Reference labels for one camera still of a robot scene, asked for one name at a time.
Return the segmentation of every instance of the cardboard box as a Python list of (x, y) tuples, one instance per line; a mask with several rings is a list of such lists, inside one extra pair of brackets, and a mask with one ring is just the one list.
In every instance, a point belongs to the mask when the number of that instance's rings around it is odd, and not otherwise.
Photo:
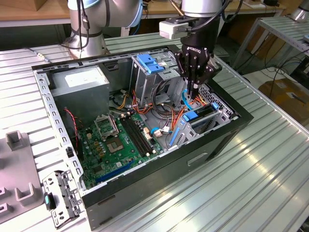
[[(265, 82), (259, 87), (259, 91), (268, 97), (271, 84), (272, 81)], [(290, 79), (275, 81), (271, 100), (303, 126), (309, 124), (309, 95)]]
[(0, 5), (37, 11), (47, 0), (0, 0)]

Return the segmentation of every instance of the motherboard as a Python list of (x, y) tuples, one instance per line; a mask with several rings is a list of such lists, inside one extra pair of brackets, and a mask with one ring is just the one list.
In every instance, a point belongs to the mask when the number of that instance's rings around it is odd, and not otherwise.
[(98, 118), (78, 133), (87, 189), (163, 153), (138, 114)]

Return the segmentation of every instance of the aluminum workbench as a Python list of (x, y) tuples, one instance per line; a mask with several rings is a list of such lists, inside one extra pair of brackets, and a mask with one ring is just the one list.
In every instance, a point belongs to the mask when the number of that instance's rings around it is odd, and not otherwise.
[(289, 49), (283, 55), (284, 59), (280, 62), (282, 65), (289, 57), (290, 53), (293, 48), (296, 48), (300, 52), (304, 52), (305, 55), (309, 55), (309, 43), (304, 41), (304, 36), (309, 35), (309, 22), (307, 23), (298, 23), (292, 20), (287, 16), (282, 17), (273, 17), (273, 18), (258, 18), (256, 19), (255, 23), (251, 27), (248, 35), (246, 36), (245, 40), (241, 44), (234, 63), (232, 67), (235, 68), (239, 63), (243, 52), (247, 48), (250, 40), (254, 36), (255, 32), (260, 28), (264, 28), (265, 32), (264, 35), (261, 36), (260, 39), (255, 47), (252, 50), (252, 53), (257, 51), (257, 49), (261, 46), (263, 40), (266, 38), (268, 33), (274, 34), (278, 38), (284, 40), (287, 44), (289, 44)]
[[(176, 44), (157, 34), (113, 38), (112, 52)], [(68, 60), (58, 45), (37, 47), (52, 62)], [(309, 215), (309, 133), (216, 58), (215, 81), (254, 119), (216, 158), (96, 231), (297, 231)], [(40, 180), (66, 170), (31, 71), (42, 63), (26, 49), (0, 52), (0, 138), (27, 132)], [(1, 232), (55, 231), (41, 205), (0, 225)], [(60, 231), (88, 232), (83, 211)]]

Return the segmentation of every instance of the green circuit board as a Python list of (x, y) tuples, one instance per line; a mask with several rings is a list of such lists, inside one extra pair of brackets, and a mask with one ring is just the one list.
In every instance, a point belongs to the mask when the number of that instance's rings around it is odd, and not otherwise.
[[(142, 129), (146, 125), (141, 117), (134, 114), (131, 119), (139, 124), (140, 133), (144, 136)], [(80, 162), (84, 170), (83, 180), (87, 189), (98, 184), (98, 180), (102, 177), (108, 179), (108, 175), (111, 175), (109, 178), (112, 178), (115, 176), (115, 172), (124, 172), (163, 153), (160, 144), (155, 139), (152, 139), (151, 142), (147, 141), (147, 143), (153, 152), (147, 154), (147, 156), (140, 154), (121, 124), (120, 119), (115, 119), (115, 124), (119, 130), (118, 136), (110, 136), (105, 141), (102, 140), (95, 123), (78, 131), (83, 145), (84, 159)], [(112, 129), (108, 121), (98, 125), (101, 132)]]

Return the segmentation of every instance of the ram slot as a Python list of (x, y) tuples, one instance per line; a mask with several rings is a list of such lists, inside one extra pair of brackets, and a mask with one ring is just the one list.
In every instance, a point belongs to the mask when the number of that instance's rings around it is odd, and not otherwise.
[(126, 130), (131, 141), (133, 142), (142, 157), (145, 157), (147, 153), (150, 153), (152, 151), (150, 145), (147, 143), (146, 139), (144, 138), (139, 128), (135, 125), (132, 119), (121, 119), (120, 123)]

